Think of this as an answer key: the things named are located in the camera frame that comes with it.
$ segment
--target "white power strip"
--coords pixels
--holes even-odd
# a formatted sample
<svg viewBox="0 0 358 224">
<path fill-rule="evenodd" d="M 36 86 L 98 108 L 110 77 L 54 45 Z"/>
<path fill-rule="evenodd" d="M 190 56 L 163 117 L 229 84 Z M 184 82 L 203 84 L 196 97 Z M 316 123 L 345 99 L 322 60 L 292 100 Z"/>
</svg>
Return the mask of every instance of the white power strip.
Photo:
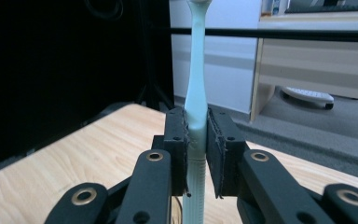
<svg viewBox="0 0 358 224">
<path fill-rule="evenodd" d="M 313 102 L 313 103 L 323 103 L 325 104 L 326 109 L 332 109 L 334 106 L 334 98 L 330 94 L 318 91 L 306 91 L 291 87 L 282 87 L 282 91 L 285 94 L 284 96 L 292 96 L 299 100 Z"/>
</svg>

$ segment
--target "light wood tabletop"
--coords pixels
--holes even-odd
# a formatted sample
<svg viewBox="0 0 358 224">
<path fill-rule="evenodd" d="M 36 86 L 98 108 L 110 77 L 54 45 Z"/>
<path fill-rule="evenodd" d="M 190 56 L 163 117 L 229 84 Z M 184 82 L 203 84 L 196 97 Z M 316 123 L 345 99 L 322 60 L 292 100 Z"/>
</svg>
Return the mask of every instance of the light wood tabletop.
<svg viewBox="0 0 358 224">
<path fill-rule="evenodd" d="M 164 133 L 165 114 L 127 105 L 87 127 L 0 170 L 0 223 L 43 223 L 71 187 L 84 182 L 108 189 L 132 174 L 138 156 Z M 326 184 L 358 188 L 358 178 L 248 143 L 274 154 L 304 187 L 318 193 Z M 205 223 L 241 223 L 236 198 L 216 200 L 206 177 Z"/>
</svg>

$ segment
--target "toothbrush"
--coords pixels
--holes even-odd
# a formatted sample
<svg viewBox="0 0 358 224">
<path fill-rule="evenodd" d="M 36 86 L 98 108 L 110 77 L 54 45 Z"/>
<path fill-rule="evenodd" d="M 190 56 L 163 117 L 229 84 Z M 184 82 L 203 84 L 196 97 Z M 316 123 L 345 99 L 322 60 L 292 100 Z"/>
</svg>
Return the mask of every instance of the toothbrush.
<svg viewBox="0 0 358 224">
<path fill-rule="evenodd" d="M 207 112 L 204 85 L 205 15 L 211 0 L 187 0 L 192 14 L 190 78 L 185 101 L 190 143 L 187 149 L 187 184 L 191 197 L 183 197 L 183 223 L 203 223 Z"/>
</svg>

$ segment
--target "gray floor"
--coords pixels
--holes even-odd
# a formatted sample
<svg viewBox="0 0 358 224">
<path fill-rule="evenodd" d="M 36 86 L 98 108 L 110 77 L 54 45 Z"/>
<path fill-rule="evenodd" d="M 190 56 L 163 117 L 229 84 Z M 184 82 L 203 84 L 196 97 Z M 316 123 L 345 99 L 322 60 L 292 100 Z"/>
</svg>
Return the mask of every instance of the gray floor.
<svg viewBox="0 0 358 224">
<path fill-rule="evenodd" d="M 358 100 L 334 96 L 332 110 L 277 88 L 254 122 L 241 122 L 246 138 L 266 147 L 358 176 Z"/>
</svg>

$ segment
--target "black horizontal bar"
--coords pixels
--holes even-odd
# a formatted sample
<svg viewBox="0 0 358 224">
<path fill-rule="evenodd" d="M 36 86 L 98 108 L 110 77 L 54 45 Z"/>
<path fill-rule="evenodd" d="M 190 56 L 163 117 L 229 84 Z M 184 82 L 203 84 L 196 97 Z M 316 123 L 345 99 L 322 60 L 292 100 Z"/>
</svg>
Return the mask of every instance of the black horizontal bar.
<svg viewBox="0 0 358 224">
<path fill-rule="evenodd" d="M 152 28 L 152 30 L 153 32 L 168 32 L 172 35 L 191 35 L 191 29 L 189 28 Z M 358 42 L 358 31 L 207 28 L 205 29 L 205 35 Z"/>
</svg>

